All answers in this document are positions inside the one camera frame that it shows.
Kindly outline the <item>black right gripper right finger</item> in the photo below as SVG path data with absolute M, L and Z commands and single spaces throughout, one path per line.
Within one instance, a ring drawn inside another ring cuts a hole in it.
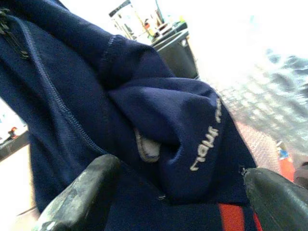
M 266 168 L 243 173 L 247 198 L 264 231 L 306 231 L 308 190 Z

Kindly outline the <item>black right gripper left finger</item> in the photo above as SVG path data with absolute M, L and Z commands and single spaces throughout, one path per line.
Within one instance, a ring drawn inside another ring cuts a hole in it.
M 44 209 L 34 231 L 103 231 L 120 176 L 120 160 L 105 154 Z

